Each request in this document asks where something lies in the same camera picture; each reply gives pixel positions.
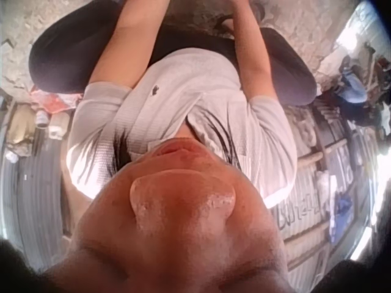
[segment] blue cloth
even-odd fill
[[[367,90],[360,79],[351,70],[343,70],[342,81],[345,84],[335,91],[339,97],[352,104],[359,104],[367,101]]]

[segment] white t-shirt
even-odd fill
[[[235,67],[224,56],[182,49],[152,65],[134,89],[90,84],[73,120],[67,165],[73,184],[95,198],[110,180],[114,137],[125,135],[135,161],[175,137],[187,119],[205,146],[225,159],[211,122],[230,133],[242,172],[267,207],[294,184],[297,152],[281,105],[267,96],[247,101]]]

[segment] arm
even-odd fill
[[[244,93],[277,99],[272,83],[269,54],[249,0],[231,0],[240,78]]]
[[[126,0],[113,36],[90,83],[113,82],[134,88],[150,61],[170,0]]]

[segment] black hair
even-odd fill
[[[232,139],[232,132],[228,123],[228,129],[224,128],[224,125],[220,120],[208,110],[203,110],[203,115],[208,121],[210,128],[216,133],[222,150],[224,152],[225,161],[230,165],[241,170],[240,162],[238,159],[238,153],[236,152],[235,144]],[[113,177],[124,166],[131,163],[131,156],[128,152],[128,134],[123,131],[122,133],[115,133],[113,140],[114,156],[111,164],[108,165],[108,173]]]
[[[65,293],[47,276],[28,268],[10,242],[0,239],[0,286],[6,292]]]

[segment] stone ground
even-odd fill
[[[0,0],[1,88],[18,101],[29,101],[27,69],[31,45],[59,18],[90,0]],[[266,9],[263,26],[278,30],[317,72],[359,0],[254,0]],[[182,29],[213,33],[216,19],[229,13],[228,0],[172,0],[165,22]]]

